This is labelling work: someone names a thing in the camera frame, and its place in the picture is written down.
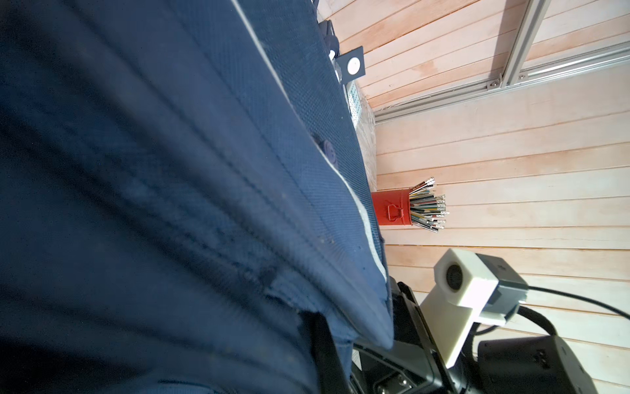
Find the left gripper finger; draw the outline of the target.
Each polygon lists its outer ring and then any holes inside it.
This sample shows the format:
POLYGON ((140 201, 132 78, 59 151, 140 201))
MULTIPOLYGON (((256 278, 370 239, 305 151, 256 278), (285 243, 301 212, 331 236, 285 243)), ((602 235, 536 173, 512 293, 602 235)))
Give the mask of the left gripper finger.
POLYGON ((319 392, 350 393, 349 378, 342 368, 326 317, 307 313, 307 323, 311 333, 311 354, 317 368, 319 392))

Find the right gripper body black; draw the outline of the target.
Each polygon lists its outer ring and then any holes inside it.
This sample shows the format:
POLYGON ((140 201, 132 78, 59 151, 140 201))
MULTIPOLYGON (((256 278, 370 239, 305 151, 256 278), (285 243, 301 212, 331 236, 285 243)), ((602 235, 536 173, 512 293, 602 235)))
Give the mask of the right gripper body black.
POLYGON ((390 349, 354 345, 352 393, 471 393, 473 378, 461 361, 449 369, 438 353, 419 304, 403 282, 390 282, 395 340, 390 349))

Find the navy blue student backpack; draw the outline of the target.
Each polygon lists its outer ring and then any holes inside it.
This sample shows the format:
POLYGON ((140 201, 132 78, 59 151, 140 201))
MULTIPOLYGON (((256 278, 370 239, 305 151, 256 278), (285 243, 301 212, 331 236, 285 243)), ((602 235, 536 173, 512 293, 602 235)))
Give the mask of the navy blue student backpack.
POLYGON ((2 392, 320 393, 383 244, 315 2, 2 2, 2 392))

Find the light green calculator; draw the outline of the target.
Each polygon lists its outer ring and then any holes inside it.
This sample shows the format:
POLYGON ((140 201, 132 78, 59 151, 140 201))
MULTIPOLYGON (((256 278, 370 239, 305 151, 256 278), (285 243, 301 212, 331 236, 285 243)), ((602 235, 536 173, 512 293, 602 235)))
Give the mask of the light green calculator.
POLYGON ((346 101, 348 104, 351 120, 354 128, 357 128, 362 117, 363 106, 361 103, 361 95, 359 88, 354 81, 346 85, 346 101))

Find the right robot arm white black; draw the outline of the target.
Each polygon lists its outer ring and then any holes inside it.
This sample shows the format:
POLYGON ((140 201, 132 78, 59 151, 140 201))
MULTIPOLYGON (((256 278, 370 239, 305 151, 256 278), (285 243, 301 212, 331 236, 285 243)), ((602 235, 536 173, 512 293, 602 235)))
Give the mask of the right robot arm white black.
POLYGON ((395 343, 390 350, 353 349, 352 393, 594 393, 596 386, 553 324, 524 306, 515 314, 545 331, 541 337, 483 340, 494 327, 478 323, 448 368, 412 290, 393 280, 395 343))

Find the red pen holder cup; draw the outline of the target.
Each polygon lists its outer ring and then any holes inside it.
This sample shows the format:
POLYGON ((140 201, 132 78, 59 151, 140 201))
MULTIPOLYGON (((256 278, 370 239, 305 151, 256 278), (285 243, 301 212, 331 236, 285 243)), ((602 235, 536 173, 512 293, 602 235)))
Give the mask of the red pen holder cup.
POLYGON ((372 204, 380 226, 411 226, 410 189, 372 192, 372 204))

